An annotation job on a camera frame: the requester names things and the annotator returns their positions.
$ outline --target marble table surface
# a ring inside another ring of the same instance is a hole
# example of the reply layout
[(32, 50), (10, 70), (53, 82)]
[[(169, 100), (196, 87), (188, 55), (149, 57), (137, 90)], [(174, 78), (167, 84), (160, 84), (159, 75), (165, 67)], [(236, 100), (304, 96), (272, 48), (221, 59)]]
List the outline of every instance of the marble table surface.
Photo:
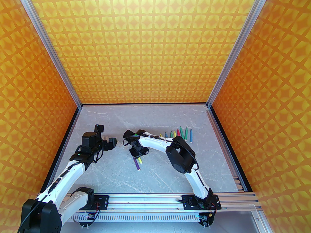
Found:
[(69, 192), (80, 186), (93, 188), (95, 193), (192, 192), (184, 175), (172, 167), (166, 154), (150, 149), (142, 157), (143, 164), (138, 172), (129, 145), (120, 146), (127, 129), (133, 132), (142, 129), (156, 135), (167, 132), (169, 135), (179, 126), (193, 130), (193, 144), (189, 145), (196, 153), (202, 177), (212, 190), (238, 191), (203, 104), (83, 106), (56, 175), (81, 144), (83, 133), (93, 131), (95, 124), (103, 124), (102, 135), (116, 137), (118, 147), (105, 151), (99, 162), (91, 164)]

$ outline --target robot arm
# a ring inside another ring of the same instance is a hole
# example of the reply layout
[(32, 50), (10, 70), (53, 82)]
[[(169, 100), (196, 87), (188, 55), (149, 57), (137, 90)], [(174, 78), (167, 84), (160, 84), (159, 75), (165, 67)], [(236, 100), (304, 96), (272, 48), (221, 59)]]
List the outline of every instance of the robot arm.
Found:
[(127, 130), (123, 138), (132, 146), (130, 153), (134, 158), (147, 154), (149, 148), (166, 153), (172, 166), (178, 172), (183, 173), (190, 183), (195, 195), (195, 201), (192, 201), (192, 205), (205, 210), (211, 207), (214, 198), (213, 191), (204, 182), (198, 170), (199, 166), (194, 151), (182, 137), (164, 138), (143, 130), (136, 133)]
[(95, 125), (94, 132), (84, 133), (82, 144), (71, 156), (63, 172), (35, 200), (28, 199), (24, 203), (18, 232), (60, 232), (62, 224), (77, 210), (81, 207), (92, 208), (94, 190), (86, 187), (78, 188), (67, 201), (62, 204), (61, 202), (90, 164), (96, 163), (102, 157), (103, 151), (112, 150), (116, 146), (116, 138), (110, 138), (109, 142), (102, 140), (103, 131), (103, 125)]

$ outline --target blue marker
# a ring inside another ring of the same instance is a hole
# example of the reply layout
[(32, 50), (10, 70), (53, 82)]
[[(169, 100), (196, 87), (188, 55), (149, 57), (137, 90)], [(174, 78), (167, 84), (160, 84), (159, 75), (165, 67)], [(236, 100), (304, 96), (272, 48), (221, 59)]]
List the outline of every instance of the blue marker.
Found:
[(190, 130), (190, 143), (192, 143), (192, 129)]

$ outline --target orange wallpaper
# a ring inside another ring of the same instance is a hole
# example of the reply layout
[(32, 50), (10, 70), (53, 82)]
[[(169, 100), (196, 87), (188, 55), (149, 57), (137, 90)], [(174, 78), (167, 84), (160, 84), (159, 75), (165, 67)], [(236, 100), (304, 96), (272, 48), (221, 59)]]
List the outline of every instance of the orange wallpaper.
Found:
[(76, 109), (19, 0), (0, 0), (0, 232), (16, 232)]
[(82, 103), (206, 102), (254, 0), (32, 0)]
[(311, 0), (268, 0), (213, 107), (275, 232), (311, 232)]

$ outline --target marker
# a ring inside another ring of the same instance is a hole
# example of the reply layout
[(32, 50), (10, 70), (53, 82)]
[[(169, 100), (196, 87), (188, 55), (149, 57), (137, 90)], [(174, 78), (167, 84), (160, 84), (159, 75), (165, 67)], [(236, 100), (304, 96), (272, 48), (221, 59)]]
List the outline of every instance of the marker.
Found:
[(185, 141), (187, 141), (187, 137), (188, 137), (188, 127), (185, 130)]
[(192, 129), (190, 130), (190, 143), (192, 143)]
[(136, 165), (137, 171), (140, 171), (139, 165), (137, 163), (137, 160), (133, 157), (134, 163)]
[(182, 139), (184, 139), (185, 137), (183, 136), (183, 131), (182, 131), (181, 126), (179, 126), (179, 130), (180, 130), (180, 136), (182, 137)]

